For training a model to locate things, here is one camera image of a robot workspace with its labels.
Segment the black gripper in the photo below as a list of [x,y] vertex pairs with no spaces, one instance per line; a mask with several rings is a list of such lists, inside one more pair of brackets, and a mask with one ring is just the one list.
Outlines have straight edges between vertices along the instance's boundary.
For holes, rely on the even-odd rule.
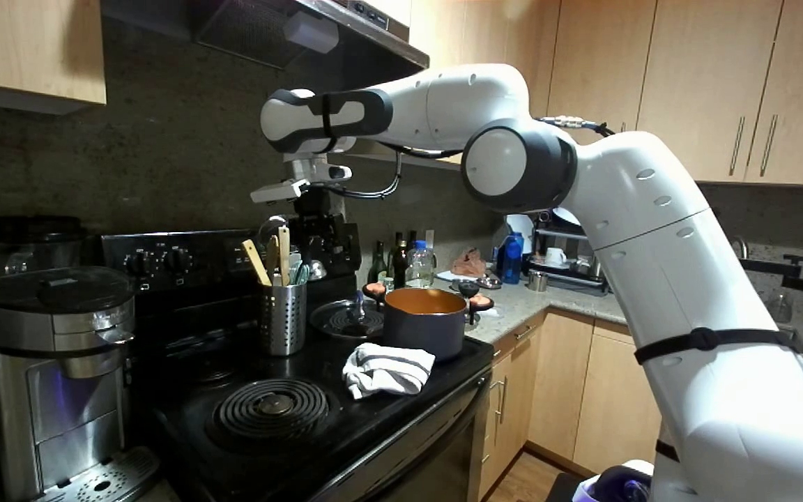
[[329,276],[361,269],[361,234],[334,206],[326,189],[308,189],[291,219],[291,241],[303,261],[319,261]]

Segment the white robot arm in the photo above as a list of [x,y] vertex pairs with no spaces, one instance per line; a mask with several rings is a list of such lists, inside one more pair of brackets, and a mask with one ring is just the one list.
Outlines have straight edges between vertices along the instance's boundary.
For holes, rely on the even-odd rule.
[[280,90],[259,125],[295,164],[287,198],[319,185],[322,157],[375,139],[458,155],[483,201],[574,212],[662,411],[651,502],[803,502],[803,357],[780,344],[706,195],[659,136],[581,146],[529,114],[510,65]]

